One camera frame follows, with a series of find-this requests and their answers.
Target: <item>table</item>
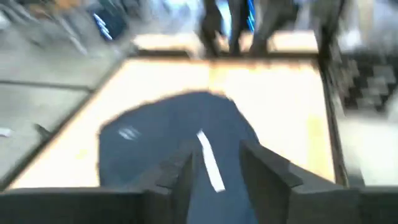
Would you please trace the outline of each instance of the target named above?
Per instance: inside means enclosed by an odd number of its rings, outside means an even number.
[[[313,64],[129,59],[9,188],[99,186],[102,125],[143,103],[197,90],[234,100],[263,146],[334,182],[323,85]]]

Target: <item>wooden platform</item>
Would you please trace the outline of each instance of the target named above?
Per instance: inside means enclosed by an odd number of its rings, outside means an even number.
[[[233,99],[262,145],[335,181],[322,81],[311,62],[131,59],[10,188],[98,186],[101,125],[145,102],[195,90]]]

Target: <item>white stripe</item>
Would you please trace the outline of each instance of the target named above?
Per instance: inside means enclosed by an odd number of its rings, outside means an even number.
[[[222,192],[225,190],[225,187],[210,142],[202,130],[198,132],[197,136],[202,146],[203,158],[205,160],[207,173],[209,174],[210,183],[216,192]]]

